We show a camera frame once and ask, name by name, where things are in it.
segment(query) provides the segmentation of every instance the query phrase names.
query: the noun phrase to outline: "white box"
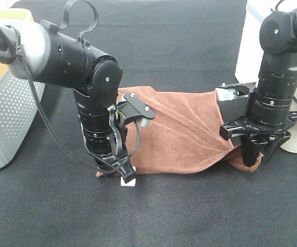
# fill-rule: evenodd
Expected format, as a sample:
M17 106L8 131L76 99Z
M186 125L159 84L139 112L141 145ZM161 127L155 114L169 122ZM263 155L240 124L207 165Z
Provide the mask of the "white box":
M0 16L32 20L31 12L24 9L0 10ZM44 84L34 84L41 99ZM15 78L7 65L0 63L0 168L15 156L36 111L28 81Z

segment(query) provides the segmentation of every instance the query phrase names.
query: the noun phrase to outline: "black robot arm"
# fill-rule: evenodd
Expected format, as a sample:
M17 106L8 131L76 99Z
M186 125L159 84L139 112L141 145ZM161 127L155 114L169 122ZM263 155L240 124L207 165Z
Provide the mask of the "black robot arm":
M40 24L20 20L0 23L0 61L7 63L15 76L28 79L17 59L21 56L34 81L72 88L87 152L100 171L117 171L127 183L135 178L135 171L129 160L133 153L128 154L125 145L126 124L147 123L143 120L151 120L155 114L134 95L125 94L125 100L117 103L122 69L115 58L82 38L97 23L97 11L90 2L86 1L95 12L90 29L80 32L78 39L60 33L77 1L67 2L61 26L46 20Z
M290 139L287 130L297 124L297 112L290 112L297 87L297 9L272 12L262 23L259 40L264 55L245 115L220 127L226 140L241 136L248 166L260 152L262 161L267 162L274 150Z

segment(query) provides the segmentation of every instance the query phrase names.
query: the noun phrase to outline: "black fabric surface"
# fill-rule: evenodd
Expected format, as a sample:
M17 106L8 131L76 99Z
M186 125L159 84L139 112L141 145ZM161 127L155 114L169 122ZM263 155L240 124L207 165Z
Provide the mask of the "black fabric surface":
M23 0L35 20L60 24L65 1ZM234 83L245 0L93 2L86 38L124 69L122 87L206 92ZM64 33L91 21L77 3ZM46 86L42 104L65 145L85 153L70 89ZM223 117L245 102L223 102ZM0 170L0 246L297 245L297 154L277 150L254 173L220 162L192 175L96 178L59 149L36 116L15 159Z

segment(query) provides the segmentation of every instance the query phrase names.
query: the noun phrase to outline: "screw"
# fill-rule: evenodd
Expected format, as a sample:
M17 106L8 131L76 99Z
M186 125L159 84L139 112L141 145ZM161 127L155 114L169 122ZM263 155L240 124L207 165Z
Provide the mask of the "screw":
M270 141L274 141L275 138L276 138L276 137L275 137L274 135L270 135L269 140L270 140Z
M112 111L112 110L115 110L116 109L116 106L114 105L114 104L111 104L108 108L107 108L107 110L110 112L110 111Z

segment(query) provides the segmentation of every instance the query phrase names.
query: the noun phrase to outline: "orange strip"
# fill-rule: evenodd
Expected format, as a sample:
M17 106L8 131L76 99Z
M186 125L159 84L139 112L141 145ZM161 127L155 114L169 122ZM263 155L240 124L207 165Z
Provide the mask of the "orange strip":
M31 12L27 9L1 9L0 19L21 19L33 21Z

